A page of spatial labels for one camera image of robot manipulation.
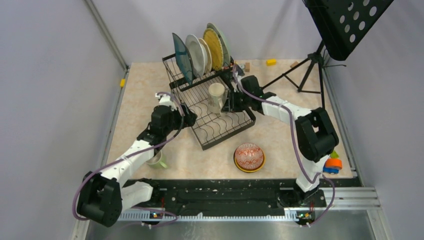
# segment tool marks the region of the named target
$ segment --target robotic arm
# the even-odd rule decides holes
[[[170,96],[156,94],[156,98],[159,105],[153,109],[147,128],[115,164],[95,174],[83,186],[76,206],[78,214],[110,227],[122,211],[150,200],[153,188],[148,183],[138,181],[123,187],[125,182],[163,147],[154,146],[164,143],[172,131],[193,126],[197,118],[185,104],[181,105],[182,118]]]
[[[296,179],[294,193],[298,201],[304,202],[317,192],[320,181],[316,176],[323,172],[327,159],[335,146],[339,144],[339,138],[327,111],[321,107],[314,110],[299,107],[272,92],[264,93],[255,76],[247,76],[239,81],[243,90],[249,94],[237,86],[237,91],[229,95],[222,109],[223,112],[239,112],[250,107],[254,111],[274,117],[286,124],[294,121],[303,166]],[[282,106],[291,111],[292,117]]]

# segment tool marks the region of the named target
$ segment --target beige cup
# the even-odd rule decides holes
[[[161,169],[161,168],[167,169],[168,165],[165,163],[166,159],[167,157],[165,156],[165,154],[163,154],[162,151],[159,151],[156,154],[156,156],[146,161],[146,164],[154,169]]]
[[[211,113],[221,114],[225,116],[225,113],[221,112],[224,106],[225,100],[227,99],[227,92],[222,83],[216,82],[209,86],[209,96],[207,98],[208,109]]]

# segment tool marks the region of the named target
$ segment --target red patterned bowl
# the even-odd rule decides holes
[[[246,173],[254,173],[265,163],[265,154],[254,143],[243,143],[235,149],[234,163],[238,169]]]

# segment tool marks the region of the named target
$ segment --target gray floor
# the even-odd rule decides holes
[[[140,225],[122,228],[128,223],[110,228],[91,223],[86,240],[375,239],[366,211],[330,211],[311,228],[292,227],[296,226],[292,222],[176,222],[152,230]]]

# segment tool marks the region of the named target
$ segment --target green mug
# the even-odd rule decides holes
[[[159,151],[156,156],[152,157],[150,160],[146,161],[146,164],[154,169],[167,169],[168,165],[165,163],[167,157],[162,151]]]

